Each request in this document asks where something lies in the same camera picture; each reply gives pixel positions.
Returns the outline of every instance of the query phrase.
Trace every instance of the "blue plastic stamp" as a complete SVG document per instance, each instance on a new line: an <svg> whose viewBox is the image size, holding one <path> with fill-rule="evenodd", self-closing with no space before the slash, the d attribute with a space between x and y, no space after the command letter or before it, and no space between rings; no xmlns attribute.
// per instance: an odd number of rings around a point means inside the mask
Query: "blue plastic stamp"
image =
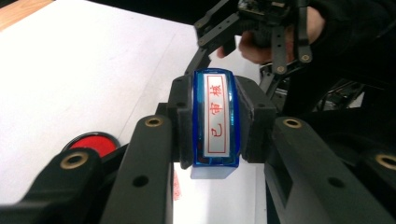
<svg viewBox="0 0 396 224"><path fill-rule="evenodd" d="M193 77L191 178L222 179L239 165L238 95L233 73L218 68Z"/></svg>

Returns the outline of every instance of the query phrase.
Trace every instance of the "white table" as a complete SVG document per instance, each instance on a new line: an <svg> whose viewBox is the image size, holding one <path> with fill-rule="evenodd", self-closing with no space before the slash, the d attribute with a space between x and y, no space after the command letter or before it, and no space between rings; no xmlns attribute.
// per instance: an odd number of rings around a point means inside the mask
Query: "white table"
<svg viewBox="0 0 396 224"><path fill-rule="evenodd" d="M15 203L74 137L127 144L166 102L197 50L189 25L82 0L58 0L0 33L0 203ZM212 67L258 81L237 50ZM265 223L263 165L225 180L190 180L176 165L175 223Z"/></svg>

